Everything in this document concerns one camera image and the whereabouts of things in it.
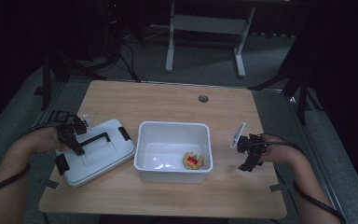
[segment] person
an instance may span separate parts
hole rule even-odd
[[[266,142],[279,142],[282,139],[263,134]],[[56,128],[42,128],[28,133],[13,143],[0,163],[0,182],[20,174],[35,153],[50,152],[54,149],[69,148],[57,139]],[[294,170],[298,187],[310,197],[331,207],[307,158],[297,149],[284,145],[268,145],[260,161],[287,163]],[[0,189],[0,223],[22,223],[26,205],[26,176]],[[297,200],[301,223],[340,223],[339,219],[315,206],[302,197]]]

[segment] white container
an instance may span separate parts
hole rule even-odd
[[[183,163],[189,151],[203,158],[199,170]],[[210,132],[202,123],[145,121],[140,125],[134,167],[149,182],[200,183],[213,169]]]

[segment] wooden table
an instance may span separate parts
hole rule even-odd
[[[209,98],[207,103],[199,96]],[[201,122],[209,126],[213,170],[200,184],[142,182],[133,159],[72,188],[54,169],[39,209],[46,213],[117,214],[179,217],[286,216],[282,193],[272,163],[251,173],[238,167],[247,155],[231,149],[234,133],[262,133],[253,95],[245,89],[170,84],[93,81],[78,115],[88,114],[93,125],[118,119],[137,142],[139,125],[146,120]]]

